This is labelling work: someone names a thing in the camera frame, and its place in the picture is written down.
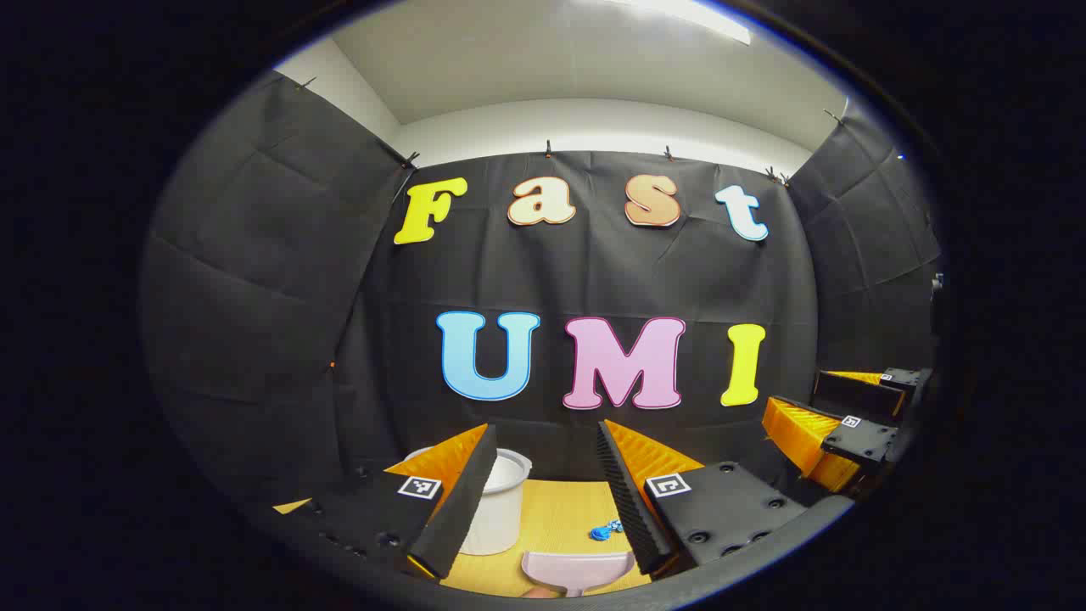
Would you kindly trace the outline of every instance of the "yellow table surface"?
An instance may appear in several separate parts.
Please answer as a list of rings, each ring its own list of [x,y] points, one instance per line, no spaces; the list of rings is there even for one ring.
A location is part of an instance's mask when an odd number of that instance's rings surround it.
[[[624,533],[596,542],[589,531],[618,520],[606,482],[525,482],[520,507],[520,538],[513,548],[493,556],[460,553],[442,585],[495,596],[520,596],[539,585],[520,570],[526,551],[546,553],[614,553],[630,551]],[[585,593],[615,591],[649,583],[636,565],[617,582]],[[555,593],[560,589],[552,588]]]

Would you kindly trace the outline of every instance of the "letter u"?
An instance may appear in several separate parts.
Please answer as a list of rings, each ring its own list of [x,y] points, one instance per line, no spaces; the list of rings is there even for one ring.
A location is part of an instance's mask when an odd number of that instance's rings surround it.
[[[540,318],[528,313],[508,313],[497,318],[505,330],[506,369],[502,378],[483,378],[476,371],[476,334],[487,319],[475,313],[445,313],[438,317],[442,331],[441,371],[445,384],[468,399],[501,402],[528,386],[532,367],[532,331]]]

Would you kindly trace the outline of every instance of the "screw hole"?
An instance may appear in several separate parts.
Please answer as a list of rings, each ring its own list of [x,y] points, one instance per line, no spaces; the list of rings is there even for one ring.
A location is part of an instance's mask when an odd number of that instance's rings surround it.
[[[377,544],[381,547],[400,547],[400,537],[393,533],[380,533],[377,535]]]

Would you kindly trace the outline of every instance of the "black fabric backdrop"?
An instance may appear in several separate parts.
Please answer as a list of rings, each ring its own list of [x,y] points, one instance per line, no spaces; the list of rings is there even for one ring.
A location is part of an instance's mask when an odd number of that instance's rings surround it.
[[[637,174],[669,176],[682,216],[667,228],[632,225],[626,182]],[[567,222],[513,225],[506,208],[513,187],[535,176],[570,186],[577,214]],[[374,251],[363,294],[378,367],[381,405],[402,451],[438,443],[482,422],[498,427],[498,445],[522,453],[540,479],[601,480],[594,455],[596,423],[610,419],[700,461],[771,461],[760,419],[770,394],[806,398],[815,374],[816,291],[810,251],[787,190],[765,175],[700,161],[617,152],[510,154],[418,170],[408,187],[464,177],[465,195],[431,226],[429,241],[396,245],[406,190],[392,206]],[[755,218],[769,238],[752,242],[731,227],[714,194],[730,184],[758,198]],[[489,403],[464,398],[444,383],[441,330],[450,310],[487,318],[478,334],[477,367],[484,377],[505,370],[503,313],[539,315],[531,379],[519,395]],[[641,410],[605,400],[595,410],[561,405],[573,374],[573,340],[566,323],[607,319],[629,351],[645,322],[675,317],[677,386],[682,404]],[[732,344],[728,329],[766,329],[758,358],[758,400],[722,407]],[[602,385],[596,382],[598,393]]]
[[[329,370],[408,175],[279,74],[211,124],[163,192],[143,259],[144,351],[181,441],[225,493],[282,500],[341,474]],[[381,438],[388,434],[382,432]]]
[[[920,369],[934,360],[932,196],[889,133],[850,100],[790,181],[815,264],[823,370]]]
[[[151,228],[143,329],[165,411],[211,480],[245,501],[300,498],[362,460],[396,460],[483,422],[498,427],[501,447],[533,461],[534,478],[601,480],[594,436],[604,419],[703,462],[740,461],[810,498],[766,440],[766,397],[807,400],[818,368],[931,364],[937,249],[923,190],[869,117],[854,105],[844,120],[788,189],[731,166],[593,151],[412,175],[344,113],[269,74],[192,145]],[[627,219],[624,187],[637,174],[674,180],[683,209],[672,226]],[[513,187],[536,176],[569,183],[569,221],[507,219]],[[444,221],[431,220],[434,237],[393,244],[407,189],[455,177],[468,191]],[[765,241],[732,229],[714,196],[731,184],[760,202]],[[540,316],[522,393],[489,403],[447,387],[435,319],[450,310],[487,318],[477,349],[487,377],[506,364],[497,317]],[[565,326],[578,317],[607,319],[627,351],[649,319],[682,319],[682,404],[564,407],[573,373]],[[743,323],[767,333],[760,394],[723,407],[728,329]]]

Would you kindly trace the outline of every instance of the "letter m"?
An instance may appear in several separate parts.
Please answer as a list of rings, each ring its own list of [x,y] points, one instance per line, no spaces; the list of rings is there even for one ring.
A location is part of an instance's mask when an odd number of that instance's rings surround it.
[[[610,324],[597,318],[573,319],[566,333],[573,336],[577,354],[573,364],[573,390],[563,398],[571,410],[592,410],[603,405],[596,394],[596,375],[614,406],[621,406],[641,379],[641,392],[633,405],[643,410],[662,410],[679,405],[675,391],[675,360],[679,338],[686,324],[679,319],[653,319],[627,354]]]

